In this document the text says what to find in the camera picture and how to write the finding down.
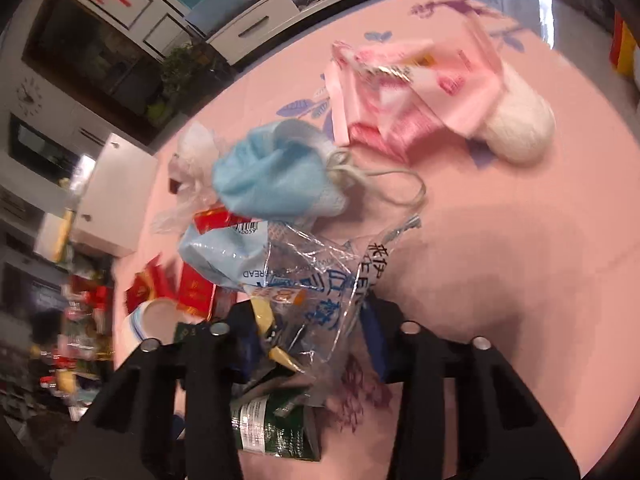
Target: blue face mask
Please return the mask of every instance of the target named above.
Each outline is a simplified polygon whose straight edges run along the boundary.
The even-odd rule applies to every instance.
[[[417,178],[418,195],[398,202],[369,183],[368,177],[388,173]],[[426,187],[414,171],[360,170],[351,163],[347,149],[336,148],[316,127],[297,119],[249,131],[214,164],[212,172],[212,186],[229,211],[286,222],[339,215],[347,207],[342,190],[355,182],[398,206],[420,207],[425,200]]]

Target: table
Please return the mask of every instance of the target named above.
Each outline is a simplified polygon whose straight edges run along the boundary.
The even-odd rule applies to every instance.
[[[422,7],[412,14],[417,4]],[[640,326],[640,152],[606,99],[565,58],[472,0],[384,0],[265,60],[195,120],[225,139],[241,139],[251,127],[279,118],[276,112],[288,103],[322,97],[332,41],[444,38],[461,19],[456,10],[476,12],[504,59],[548,100],[557,135],[545,161],[531,169],[470,151],[452,135],[431,137],[413,165],[429,187],[424,226],[395,253],[376,291],[439,336],[487,336],[532,389],[585,474],[640,394],[633,343]],[[322,127],[327,114],[306,118]],[[133,274],[159,252],[165,262],[177,257],[177,235],[148,230],[155,213],[173,203],[166,164],[176,141],[158,153],[160,170],[139,250],[114,265],[116,327],[125,316],[122,298]],[[354,154],[363,166],[393,164],[364,148]],[[401,177],[379,181],[387,192],[403,191]],[[375,200],[352,204],[340,218],[321,221],[319,232],[338,241],[374,234],[399,215]],[[116,341],[116,360],[125,357]],[[372,381],[366,369],[362,373]],[[342,430],[326,425],[321,463],[241,453],[246,477],[384,478],[400,387],[390,392],[380,409],[362,396],[351,399],[354,424]]]

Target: barcode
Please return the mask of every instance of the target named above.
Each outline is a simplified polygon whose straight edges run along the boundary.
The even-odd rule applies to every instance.
[[[244,224],[237,224],[234,229],[241,235],[251,235],[258,230],[259,222],[245,222]]]

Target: white tissue roll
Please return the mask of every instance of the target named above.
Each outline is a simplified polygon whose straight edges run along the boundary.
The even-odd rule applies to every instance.
[[[551,144],[556,120],[551,106],[508,64],[506,92],[478,131],[495,155],[513,164],[533,164]]]

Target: green package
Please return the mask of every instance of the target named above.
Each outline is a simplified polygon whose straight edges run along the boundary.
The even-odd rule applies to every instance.
[[[318,462],[314,409],[297,402],[300,388],[275,390],[242,404],[232,403],[236,447],[245,451]]]

